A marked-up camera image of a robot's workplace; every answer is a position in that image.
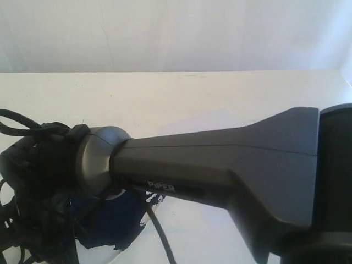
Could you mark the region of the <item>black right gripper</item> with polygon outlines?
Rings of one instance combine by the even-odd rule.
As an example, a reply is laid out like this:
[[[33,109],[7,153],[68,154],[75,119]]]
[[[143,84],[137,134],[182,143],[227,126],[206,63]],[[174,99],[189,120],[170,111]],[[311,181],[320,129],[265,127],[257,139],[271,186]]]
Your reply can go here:
[[[20,247],[29,263],[78,263],[70,200],[78,188],[76,153],[89,131],[85,124],[1,126],[2,134],[19,137],[1,153],[1,183],[14,190],[1,206],[1,250]]]

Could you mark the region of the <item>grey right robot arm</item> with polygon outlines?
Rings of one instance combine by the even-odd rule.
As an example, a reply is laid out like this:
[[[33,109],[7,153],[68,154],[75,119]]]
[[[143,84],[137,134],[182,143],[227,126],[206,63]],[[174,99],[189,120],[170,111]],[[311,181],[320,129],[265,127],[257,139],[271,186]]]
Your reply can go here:
[[[75,231],[88,232],[106,200],[130,192],[166,235],[143,191],[226,209],[257,263],[351,263],[351,104],[295,107],[239,128],[133,139],[121,128],[38,124],[1,153],[1,250],[20,263],[77,263]]]

